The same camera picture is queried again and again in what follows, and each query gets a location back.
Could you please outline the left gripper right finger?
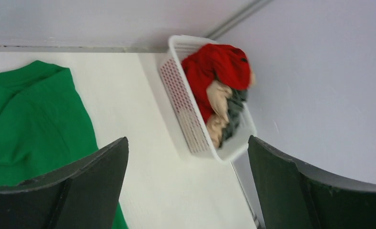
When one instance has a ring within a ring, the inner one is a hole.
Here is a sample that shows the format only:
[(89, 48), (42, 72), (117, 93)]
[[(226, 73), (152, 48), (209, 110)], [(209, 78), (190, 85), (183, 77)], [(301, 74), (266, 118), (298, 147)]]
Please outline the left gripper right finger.
[(376, 184), (292, 157), (258, 137), (248, 156), (268, 229), (376, 229)]

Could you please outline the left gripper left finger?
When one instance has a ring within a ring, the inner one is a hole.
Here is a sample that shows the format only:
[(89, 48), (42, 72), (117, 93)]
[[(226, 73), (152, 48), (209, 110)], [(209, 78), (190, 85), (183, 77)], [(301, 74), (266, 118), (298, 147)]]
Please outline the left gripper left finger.
[(110, 229), (128, 164), (119, 138), (17, 186), (0, 186), (0, 229)]

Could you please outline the green t-shirt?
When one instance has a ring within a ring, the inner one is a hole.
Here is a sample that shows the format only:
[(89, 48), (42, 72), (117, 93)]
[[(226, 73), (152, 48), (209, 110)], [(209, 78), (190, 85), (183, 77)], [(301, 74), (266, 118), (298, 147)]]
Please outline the green t-shirt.
[[(100, 149), (69, 68), (34, 61), (0, 73), (0, 186), (17, 186)], [(125, 228), (118, 204), (111, 229)]]

